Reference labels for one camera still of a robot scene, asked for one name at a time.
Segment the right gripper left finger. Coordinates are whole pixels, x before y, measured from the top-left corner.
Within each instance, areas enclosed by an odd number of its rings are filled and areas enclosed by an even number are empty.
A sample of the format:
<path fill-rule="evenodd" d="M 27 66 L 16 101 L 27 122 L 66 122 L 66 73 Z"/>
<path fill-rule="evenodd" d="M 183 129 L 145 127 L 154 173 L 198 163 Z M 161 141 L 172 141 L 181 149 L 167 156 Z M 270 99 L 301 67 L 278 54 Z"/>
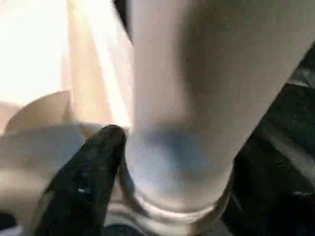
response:
<path fill-rule="evenodd" d="M 88 138 L 45 189 L 34 213 L 34 235 L 103 235 L 125 145 L 125 131 L 112 124 Z"/>

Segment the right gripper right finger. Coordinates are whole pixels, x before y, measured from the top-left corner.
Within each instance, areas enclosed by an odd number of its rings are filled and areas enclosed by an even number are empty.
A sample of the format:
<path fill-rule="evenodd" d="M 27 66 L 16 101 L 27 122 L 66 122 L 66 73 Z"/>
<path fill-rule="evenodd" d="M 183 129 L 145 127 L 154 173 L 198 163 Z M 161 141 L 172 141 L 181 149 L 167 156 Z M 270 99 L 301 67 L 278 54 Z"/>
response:
<path fill-rule="evenodd" d="M 315 188 L 270 143 L 249 140 L 222 220 L 234 236 L 313 236 Z"/>

